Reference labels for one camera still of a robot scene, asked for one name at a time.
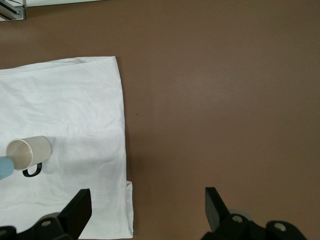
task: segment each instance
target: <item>mug rim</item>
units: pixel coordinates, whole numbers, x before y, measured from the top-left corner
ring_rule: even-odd
[[[15,167],[14,167],[14,169],[15,169],[15,170],[19,170],[19,171],[27,170],[28,168],[30,168],[30,166],[31,166],[31,164],[32,164],[32,162],[33,162],[33,160],[34,160],[34,151],[33,151],[32,147],[30,146],[30,144],[27,143],[25,140],[23,140],[22,138],[16,138],[16,139],[11,140],[11,141],[7,144],[7,146],[6,146],[5,155],[6,155],[8,158],[10,158],[10,157],[8,156],[7,150],[8,150],[9,145],[10,145],[11,143],[15,142],[15,141],[21,141],[21,142],[25,143],[25,144],[29,147],[29,149],[31,150],[31,162],[30,162],[29,165],[28,165],[27,167],[25,167],[25,168],[15,168]]]

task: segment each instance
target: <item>screw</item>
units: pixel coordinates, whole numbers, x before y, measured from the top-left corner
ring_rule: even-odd
[[[232,220],[237,222],[237,223],[242,223],[242,217],[238,216],[238,215],[234,215],[232,217]]]
[[[282,231],[282,232],[284,232],[284,231],[287,230],[287,229],[286,229],[286,226],[283,225],[283,224],[280,223],[280,222],[276,222],[273,226],[274,226],[276,229],[278,229],[278,230],[280,230],[280,231]]]
[[[48,225],[50,225],[50,224],[51,224],[51,221],[48,220],[48,221],[44,221],[43,223],[41,223],[41,226],[42,226],[42,227],[45,227],[45,226],[48,226]]]
[[[7,230],[3,229],[3,230],[0,230],[0,236],[3,236],[7,233]]]

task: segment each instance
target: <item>white cloth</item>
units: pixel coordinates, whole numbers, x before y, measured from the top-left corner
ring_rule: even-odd
[[[0,133],[0,156],[16,138],[45,136],[52,145],[39,175],[24,177],[15,170],[0,181],[0,226],[22,232],[42,216],[61,212],[80,189],[89,188],[92,216],[80,238],[133,237],[123,92],[115,57],[0,70]]]
[[[47,6],[57,4],[75,4],[83,2],[95,2],[102,0],[26,0],[27,7]]]

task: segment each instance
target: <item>metal bracket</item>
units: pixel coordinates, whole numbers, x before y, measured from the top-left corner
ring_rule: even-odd
[[[43,216],[28,230],[0,226],[0,240],[77,240],[91,215],[90,190],[81,189],[61,212]]]
[[[6,0],[0,0],[0,21],[26,20],[26,5],[13,6]]]
[[[214,187],[205,188],[205,214],[212,232],[201,240],[307,240],[289,222],[269,221],[263,228],[241,214],[231,214]]]

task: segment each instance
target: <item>brown table surface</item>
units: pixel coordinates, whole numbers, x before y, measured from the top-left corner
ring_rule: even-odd
[[[319,1],[31,7],[0,23],[0,46],[0,69],[117,57],[135,240],[199,240],[210,186],[259,225],[319,239]]]

